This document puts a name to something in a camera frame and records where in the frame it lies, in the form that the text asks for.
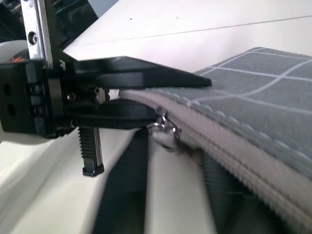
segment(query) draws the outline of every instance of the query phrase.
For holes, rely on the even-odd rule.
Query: zipper pull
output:
[[[168,152],[189,151],[190,147],[179,140],[181,130],[167,118],[167,111],[161,107],[156,109],[158,119],[156,123],[147,126],[153,139]]]

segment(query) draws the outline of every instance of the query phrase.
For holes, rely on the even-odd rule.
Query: zipper teeth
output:
[[[137,91],[131,91],[130,93],[122,92],[120,94],[120,98],[137,101],[147,106],[150,106],[153,109],[156,109],[158,106],[162,106],[168,111],[169,107],[166,108],[166,106],[158,105],[153,100],[137,96],[136,92]],[[229,171],[232,175],[239,179],[245,186],[250,188],[282,219],[292,223],[298,232],[310,233],[309,231],[311,230],[311,220],[309,218],[309,215],[296,215],[296,205],[292,204],[292,201],[288,201],[288,198],[283,196],[279,190],[275,189],[274,186],[266,184],[261,178],[259,178],[259,176],[255,175],[252,170],[246,168],[246,166],[244,166],[241,162],[235,162],[235,159],[231,158],[231,153],[229,153],[221,146],[216,145],[214,142],[210,141],[205,135],[199,133],[196,129],[181,121],[179,117],[173,115],[172,113],[170,113],[170,111],[168,111],[168,119],[176,126],[178,126],[181,130],[186,131],[186,134],[195,139],[197,143],[202,147],[202,149],[209,154],[209,156],[211,156],[222,167],[224,167],[227,171]]]

